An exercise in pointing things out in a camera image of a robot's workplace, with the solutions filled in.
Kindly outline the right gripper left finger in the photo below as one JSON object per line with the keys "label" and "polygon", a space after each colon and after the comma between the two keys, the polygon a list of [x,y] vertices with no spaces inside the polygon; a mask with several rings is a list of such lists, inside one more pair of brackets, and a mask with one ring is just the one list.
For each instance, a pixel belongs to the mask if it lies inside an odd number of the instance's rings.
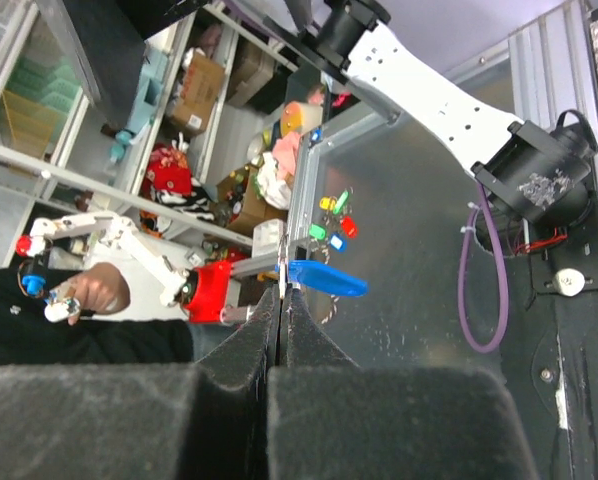
{"label": "right gripper left finger", "polygon": [[0,479],[266,479],[279,296],[195,363],[0,367]]}

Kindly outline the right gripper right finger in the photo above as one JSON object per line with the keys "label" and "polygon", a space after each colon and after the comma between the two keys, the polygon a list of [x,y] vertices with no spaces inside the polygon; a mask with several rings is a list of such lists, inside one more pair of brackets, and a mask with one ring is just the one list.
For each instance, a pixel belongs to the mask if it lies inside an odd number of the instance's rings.
{"label": "right gripper right finger", "polygon": [[284,301],[283,364],[267,380],[273,479],[533,479],[515,403],[481,369],[356,366]]}

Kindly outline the blue key tag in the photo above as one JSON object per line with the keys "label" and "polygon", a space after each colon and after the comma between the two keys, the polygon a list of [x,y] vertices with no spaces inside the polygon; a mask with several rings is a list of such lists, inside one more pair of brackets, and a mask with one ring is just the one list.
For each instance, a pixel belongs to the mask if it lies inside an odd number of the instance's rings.
{"label": "blue key tag", "polygon": [[359,297],[368,292],[368,283],[315,260],[293,260],[288,265],[289,279],[333,296]]}

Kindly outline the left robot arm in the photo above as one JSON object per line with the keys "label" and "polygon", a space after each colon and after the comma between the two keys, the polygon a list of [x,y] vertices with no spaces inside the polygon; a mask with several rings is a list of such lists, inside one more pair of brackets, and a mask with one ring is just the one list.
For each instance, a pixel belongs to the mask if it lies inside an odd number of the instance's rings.
{"label": "left robot arm", "polygon": [[[598,143],[585,115],[563,111],[552,131],[485,104],[413,55],[376,1],[331,1],[317,34],[307,1],[288,1],[291,33],[266,6],[263,26],[337,82],[351,83],[422,125],[504,214],[544,227],[580,222]],[[571,114],[575,122],[567,124]]]}

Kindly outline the operator hand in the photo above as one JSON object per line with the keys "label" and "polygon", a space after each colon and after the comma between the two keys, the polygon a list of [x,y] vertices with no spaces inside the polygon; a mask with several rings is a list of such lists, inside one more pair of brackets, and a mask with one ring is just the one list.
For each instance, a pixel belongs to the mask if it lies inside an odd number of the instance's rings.
{"label": "operator hand", "polygon": [[52,287],[67,283],[74,290],[73,298],[80,304],[80,311],[67,318],[69,325],[76,324],[85,312],[112,315],[130,305],[128,283],[121,271],[111,263],[96,263],[81,271],[51,270],[49,277],[55,280]]}

